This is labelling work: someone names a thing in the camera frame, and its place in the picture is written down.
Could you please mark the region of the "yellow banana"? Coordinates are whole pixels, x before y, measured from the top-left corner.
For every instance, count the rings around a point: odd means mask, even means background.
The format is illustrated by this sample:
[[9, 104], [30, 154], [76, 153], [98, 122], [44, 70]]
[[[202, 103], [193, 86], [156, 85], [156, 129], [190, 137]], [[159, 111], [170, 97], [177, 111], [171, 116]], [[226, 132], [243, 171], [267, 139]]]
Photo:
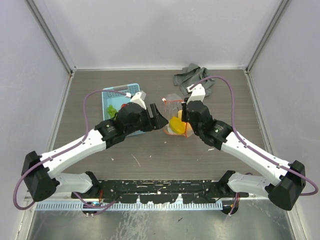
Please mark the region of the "yellow banana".
[[186, 132], [186, 123], [178, 119], [178, 117], [173, 116], [169, 121], [170, 129], [179, 135], [183, 135]]

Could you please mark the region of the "yellow apple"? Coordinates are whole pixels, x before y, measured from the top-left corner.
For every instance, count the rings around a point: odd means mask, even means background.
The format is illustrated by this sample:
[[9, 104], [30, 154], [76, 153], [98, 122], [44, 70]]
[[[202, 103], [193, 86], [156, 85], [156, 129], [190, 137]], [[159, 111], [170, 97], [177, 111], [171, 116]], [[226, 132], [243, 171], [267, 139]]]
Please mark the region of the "yellow apple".
[[183, 110], [179, 110], [178, 113], [177, 113], [177, 117], [178, 119], [182, 120], [182, 113], [183, 113]]

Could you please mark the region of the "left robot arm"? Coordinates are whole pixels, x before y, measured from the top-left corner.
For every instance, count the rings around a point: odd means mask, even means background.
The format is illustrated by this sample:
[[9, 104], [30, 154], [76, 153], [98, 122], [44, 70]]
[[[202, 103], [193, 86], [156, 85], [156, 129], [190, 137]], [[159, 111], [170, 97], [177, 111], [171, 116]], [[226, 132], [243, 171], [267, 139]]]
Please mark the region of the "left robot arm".
[[160, 130], [168, 124], [153, 103], [144, 109], [129, 102], [113, 118], [104, 120], [73, 142], [47, 153], [28, 153], [21, 176], [34, 202], [48, 199], [55, 193], [84, 193], [95, 198], [100, 193], [100, 183], [91, 172], [69, 174], [63, 171], [80, 160], [119, 144], [137, 131]]

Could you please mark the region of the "clear zip top bag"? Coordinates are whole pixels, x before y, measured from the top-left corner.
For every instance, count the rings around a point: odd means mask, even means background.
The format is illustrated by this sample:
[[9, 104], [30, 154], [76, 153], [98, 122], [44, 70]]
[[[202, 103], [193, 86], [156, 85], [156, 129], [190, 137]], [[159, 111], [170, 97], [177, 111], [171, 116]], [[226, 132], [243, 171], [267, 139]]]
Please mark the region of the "clear zip top bag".
[[162, 99], [164, 103], [163, 116], [168, 120], [168, 124], [163, 131], [170, 136], [191, 137], [194, 132], [189, 123], [182, 121], [183, 99], [176, 93], [171, 93]]

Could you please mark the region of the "blue plastic basket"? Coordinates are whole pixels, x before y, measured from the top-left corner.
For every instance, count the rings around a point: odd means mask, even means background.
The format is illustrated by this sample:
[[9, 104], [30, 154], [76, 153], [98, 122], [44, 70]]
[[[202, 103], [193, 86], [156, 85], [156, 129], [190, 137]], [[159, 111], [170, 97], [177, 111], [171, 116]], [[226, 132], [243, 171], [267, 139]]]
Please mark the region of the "blue plastic basket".
[[113, 105], [113, 107], [116, 108], [119, 112], [122, 104], [130, 103], [130, 98], [125, 97], [126, 93], [134, 95], [135, 93], [140, 91], [140, 86], [137, 83], [104, 88], [101, 94], [103, 122], [101, 122], [95, 128], [102, 134], [109, 134], [111, 136], [115, 134], [128, 136], [136, 136], [142, 134], [142, 131], [118, 132], [115, 128], [115, 118], [110, 118], [107, 113], [107, 107], [109, 105]]

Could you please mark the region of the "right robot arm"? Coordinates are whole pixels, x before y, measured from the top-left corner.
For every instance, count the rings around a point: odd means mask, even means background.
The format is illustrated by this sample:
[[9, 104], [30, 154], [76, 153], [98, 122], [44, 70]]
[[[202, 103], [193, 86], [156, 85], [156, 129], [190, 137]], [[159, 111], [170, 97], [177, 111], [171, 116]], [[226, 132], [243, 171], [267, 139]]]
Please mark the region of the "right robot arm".
[[228, 153], [259, 172], [259, 176], [228, 170], [218, 181], [225, 197], [248, 193], [268, 198], [277, 207], [290, 211], [306, 186], [305, 166], [277, 158], [235, 133], [232, 126], [214, 119], [200, 100], [182, 103], [182, 120], [206, 145]]

